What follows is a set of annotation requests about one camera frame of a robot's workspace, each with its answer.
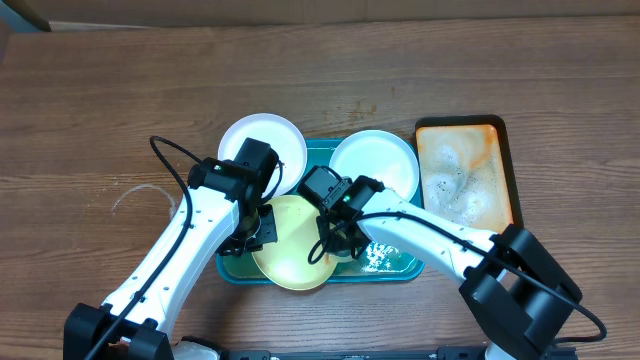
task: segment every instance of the black wire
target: black wire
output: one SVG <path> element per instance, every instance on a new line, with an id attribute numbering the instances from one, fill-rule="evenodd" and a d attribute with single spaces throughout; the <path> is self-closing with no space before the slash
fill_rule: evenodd
<path id="1" fill-rule="evenodd" d="M 527 275 L 526 273 L 518 270 L 516 267 L 509 265 L 508 263 L 500 260 L 499 258 L 489 254 L 488 252 L 470 244 L 468 241 L 466 240 L 462 240 L 458 237 L 456 237 L 455 235 L 433 225 L 432 223 L 418 217 L 415 215 L 411 215 L 411 214 L 406 214 L 403 212 L 377 212 L 377 213 L 371 213 L 371 214 L 365 214 L 359 217 L 356 217 L 348 222 L 344 222 L 342 224 L 338 224 L 336 225 L 333 229 L 331 229 L 331 231 L 329 232 L 329 234 L 327 234 L 327 236 L 331 236 L 333 233 L 335 233 L 336 231 L 343 229 L 345 227 L 348 227 L 358 221 L 361 220 L 366 220 L 366 219 L 373 219 L 373 218 L 382 218 L 382 217 L 393 217 L 393 218 L 403 218 L 403 219 L 407 219 L 407 220 L 412 220 L 415 221 L 421 225 L 424 225 L 426 227 L 428 227 L 429 229 L 437 232 L 440 235 L 443 235 L 445 237 L 447 237 L 448 239 L 450 239 L 451 241 L 453 241 L 454 243 L 462 246 L 465 249 L 471 250 L 473 252 L 475 252 L 478 255 L 483 256 L 485 259 L 491 261 L 492 263 L 501 266 L 502 268 L 508 270 L 509 272 L 515 274 L 516 276 L 518 276 L 519 278 L 527 281 L 528 283 L 544 290 L 546 293 L 548 293 L 549 295 L 557 298 L 558 300 L 566 303 L 567 305 L 571 306 L 572 308 L 574 308 L 575 310 L 577 310 L 579 313 L 581 313 L 582 315 L 586 316 L 589 320 L 591 320 L 597 327 L 598 330 L 600 331 L 600 333 L 598 335 L 592 335 L 592 336 L 573 336 L 573 337 L 562 337 L 562 338 L 557 338 L 553 341 L 552 346 L 557 345 L 557 344 L 561 344 L 561 343 L 567 343 L 567 342 L 577 342 L 577 343 L 593 343 L 593 342 L 598 342 L 598 341 L 602 341 L 607 337 L 607 327 L 604 325 L 604 323 L 598 319 L 598 317 L 596 315 L 594 315 L 591 311 L 587 310 L 585 307 L 583 307 L 582 305 L 576 303 L 575 301 L 566 298 L 564 295 L 560 294 L 559 292 L 551 289 L 550 287 L 544 285 L 543 283 L 539 282 L 538 280 L 532 278 L 531 276 Z M 317 246 L 319 246 L 318 244 L 321 243 L 322 239 L 320 239 L 320 241 L 318 241 L 318 243 L 316 243 L 316 245 L 314 245 L 314 248 L 312 249 L 312 252 L 309 254 L 309 258 L 311 257 L 311 254 L 313 254 L 313 252 L 315 252 L 315 250 L 317 249 Z"/>
<path id="2" fill-rule="evenodd" d="M 180 178 L 180 175 L 175 171 L 175 169 L 171 166 L 171 164 L 169 164 L 169 162 L 164 157 L 164 155 L 162 155 L 160 150 L 158 150 L 158 147 L 155 144 L 156 141 L 165 143 L 175 149 L 180 150 L 181 152 L 183 152 L 184 154 L 186 154 L 187 156 L 195 160 L 197 163 L 201 163 L 202 161 L 197 156 L 193 155 L 191 152 L 187 151 L 180 145 L 175 144 L 165 138 L 162 138 L 159 136 L 152 136 L 149 138 L 149 143 L 151 144 L 151 148 L 153 149 L 153 152 L 156 153 L 160 161 L 162 161 L 162 164 L 164 164 L 164 166 L 169 170 L 171 175 L 173 175 L 174 179 L 176 179 L 176 181 L 178 182 L 178 185 L 180 185 L 180 189 L 182 189 L 182 192 L 184 193 L 184 197 L 187 202 L 187 218 L 185 219 L 184 224 L 182 226 L 182 231 L 180 231 L 178 238 L 173 243 L 173 246 L 171 246 L 171 249 L 169 249 L 169 252 L 167 252 L 167 255 L 165 255 L 165 257 L 162 259 L 160 264 L 158 264 L 158 267 L 156 267 L 153 273 L 151 273 L 151 276 L 149 276 L 147 281 L 145 281 L 145 283 L 142 285 L 140 290 L 134 293 L 133 298 L 131 299 L 129 304 L 127 304 L 124 310 L 120 312 L 120 315 L 118 315 L 118 317 L 114 320 L 114 322 L 111 323 L 111 326 L 109 326 L 107 331 L 104 334 L 102 334 L 98 342 L 96 342 L 93 348 L 91 348 L 91 351 L 89 351 L 87 356 L 84 358 L 85 360 L 93 359 L 100 352 L 100 350 L 102 350 L 102 347 L 105 344 L 107 344 L 107 342 L 113 336 L 113 333 L 116 331 L 120 323 L 122 323 L 124 318 L 131 312 L 131 310 L 134 308 L 134 306 L 136 306 L 136 304 L 140 301 L 140 299 L 142 299 L 144 293 L 149 289 L 149 287 L 151 287 L 155 279 L 158 277 L 158 275 L 160 275 L 164 267 L 169 263 L 169 260 L 171 260 L 171 257 L 173 256 L 173 254 L 175 254 L 175 252 L 178 250 L 178 247 L 180 247 L 182 240 L 184 239 L 185 235 L 187 234 L 187 231 L 189 230 L 189 227 L 191 226 L 191 215 L 193 213 L 193 205 L 191 203 L 191 195 L 189 194 L 187 185 L 184 183 L 184 181 L 182 181 L 182 178 Z"/>
<path id="3" fill-rule="evenodd" d="M 263 204 L 266 204 L 267 201 L 269 201 L 269 200 L 271 200 L 273 198 L 273 195 L 276 193 L 276 190 L 278 189 L 278 186 L 280 186 L 280 183 L 282 182 L 282 171 L 284 170 L 284 166 L 282 165 L 282 161 L 280 161 L 280 159 L 278 159 L 278 166 L 280 166 L 280 175 L 278 175 L 278 182 L 276 183 L 276 186 L 274 186 L 273 189 L 271 189 L 271 191 L 269 191 L 267 196 L 265 196 L 262 199 L 262 203 Z"/>

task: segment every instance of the wood grain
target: wood grain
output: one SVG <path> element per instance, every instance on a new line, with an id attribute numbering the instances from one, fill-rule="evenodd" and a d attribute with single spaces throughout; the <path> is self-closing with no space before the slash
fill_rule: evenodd
<path id="1" fill-rule="evenodd" d="M 155 27 L 640 15 L 634 0 L 29 0 L 29 5 L 50 21 Z"/>
<path id="2" fill-rule="evenodd" d="M 640 359 L 640 17 L 12 35 L 0 83 L 3 356 L 60 357 L 69 311 L 99 304 L 166 226 L 153 190 L 112 211 L 142 183 L 180 195 L 149 135 L 215 156 L 256 112 L 310 138 L 407 139 L 424 116 L 495 113 L 527 227 L 609 326 L 581 359 Z M 168 153 L 186 175 L 188 159 Z M 574 315 L 563 333 L 593 331 Z M 486 340 L 430 270 L 297 294 L 227 284 L 213 261 L 176 325 L 187 334 L 274 351 Z"/>

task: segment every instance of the teal tray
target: teal tray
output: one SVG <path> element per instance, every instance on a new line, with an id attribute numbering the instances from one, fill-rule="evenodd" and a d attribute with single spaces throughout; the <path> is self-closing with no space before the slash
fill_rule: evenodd
<path id="1" fill-rule="evenodd" d="M 329 165 L 331 155 L 342 140 L 344 139 L 306 140 L 308 152 L 305 174 L 314 165 Z M 289 193 L 297 194 L 295 189 Z M 422 207 L 421 185 L 411 203 Z M 273 284 L 260 271 L 250 253 L 240 257 L 217 255 L 216 266 L 220 275 L 232 284 Z M 413 256 L 401 253 L 390 246 L 372 243 L 358 260 L 338 264 L 327 283 L 410 281 L 420 275 L 423 269 L 424 263 Z"/>

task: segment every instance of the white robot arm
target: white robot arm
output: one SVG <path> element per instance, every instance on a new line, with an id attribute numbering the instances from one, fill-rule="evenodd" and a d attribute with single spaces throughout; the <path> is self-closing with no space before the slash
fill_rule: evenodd
<path id="1" fill-rule="evenodd" d="M 370 241 L 387 244 L 458 283 L 495 344 L 485 354 L 488 360 L 540 359 L 582 299 L 577 285 L 533 234 L 515 225 L 502 234 L 460 226 L 404 201 L 376 180 L 360 176 L 352 181 L 326 167 L 312 168 L 298 193 L 327 222 L 322 251 L 350 249 L 356 254 Z M 328 223 L 335 227 L 328 230 Z M 313 254 L 309 261 L 315 261 Z M 551 291 L 522 279 L 505 289 L 502 276 L 517 268 Z"/>
<path id="2" fill-rule="evenodd" d="M 490 240 L 495 235 L 493 231 L 473 229 L 447 221 L 403 200 L 391 189 L 376 193 L 362 207 L 363 214 L 380 212 L 402 212 L 418 216 L 487 252 L 494 246 Z M 366 219 L 359 221 L 358 227 L 368 239 L 411 254 L 458 284 L 462 284 L 465 279 L 465 269 L 478 266 L 483 259 L 441 234 L 408 219 Z"/>
<path id="3" fill-rule="evenodd" d="M 191 228 L 143 299 L 125 318 L 136 324 L 155 321 L 156 329 L 169 338 L 182 304 L 205 265 L 239 223 L 238 201 L 228 201 L 224 193 L 206 187 L 189 189 L 189 192 L 194 210 Z M 183 199 L 173 220 L 142 263 L 104 300 L 103 305 L 111 306 L 112 315 L 120 315 L 133 294 L 165 257 L 182 229 L 186 211 L 187 205 Z"/>

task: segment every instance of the black bracket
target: black bracket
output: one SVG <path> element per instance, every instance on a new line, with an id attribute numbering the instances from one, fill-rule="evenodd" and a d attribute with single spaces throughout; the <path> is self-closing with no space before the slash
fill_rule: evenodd
<path id="1" fill-rule="evenodd" d="M 82 360 L 87 356 L 116 318 L 109 313 L 109 310 L 110 306 L 96 309 L 82 303 L 76 305 L 64 324 L 62 350 L 64 360 Z M 131 339 L 126 355 L 128 360 L 173 360 L 167 334 L 155 330 L 156 326 L 157 322 L 151 319 L 142 325 L 125 320 L 121 325 L 121 335 L 109 339 L 109 343 L 116 343 L 120 336 Z M 124 358 L 123 355 L 116 353 L 116 348 L 111 349 L 107 344 L 101 355 L 104 358 L 109 353 L 113 358 Z"/>
<path id="2" fill-rule="evenodd" d="M 231 235 L 219 248 L 218 254 L 222 256 L 240 256 L 244 252 L 262 250 L 262 245 L 278 242 L 276 232 L 276 219 L 273 215 L 273 207 L 269 204 L 260 205 L 257 208 L 259 228 L 253 235 Z"/>
<path id="3" fill-rule="evenodd" d="M 493 256 L 576 303 L 582 300 L 578 286 L 529 231 L 509 225 L 491 240 Z M 491 341 L 519 360 L 539 360 L 573 307 L 522 279 L 505 289 L 497 280 L 503 270 L 487 259 L 467 268 L 460 294 Z"/>

